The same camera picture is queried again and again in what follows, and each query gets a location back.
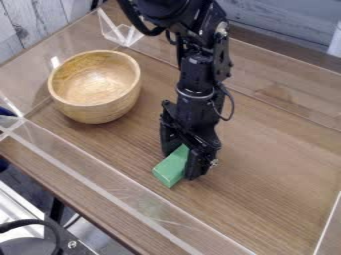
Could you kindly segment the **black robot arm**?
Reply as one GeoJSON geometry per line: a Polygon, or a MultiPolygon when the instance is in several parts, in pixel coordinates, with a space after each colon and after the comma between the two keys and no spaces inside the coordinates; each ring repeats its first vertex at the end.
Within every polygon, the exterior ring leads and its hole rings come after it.
{"type": "Polygon", "coordinates": [[[228,20],[216,0],[117,0],[121,11],[145,36],[164,35],[176,47],[179,81],[175,102],[161,101],[160,144],[163,155],[188,148],[183,175],[194,180],[216,162],[220,141],[215,126],[232,115],[234,104],[223,84],[231,76],[228,20]]]}

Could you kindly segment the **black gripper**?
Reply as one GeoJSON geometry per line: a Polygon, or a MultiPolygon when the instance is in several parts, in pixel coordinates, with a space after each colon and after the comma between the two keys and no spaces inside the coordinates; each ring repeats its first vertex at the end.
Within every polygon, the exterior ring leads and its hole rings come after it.
{"type": "Polygon", "coordinates": [[[163,100],[160,146],[168,156],[184,144],[188,149],[184,178],[195,180],[215,166],[220,141],[215,126],[220,119],[222,91],[195,96],[177,92],[176,102],[163,100]]]}

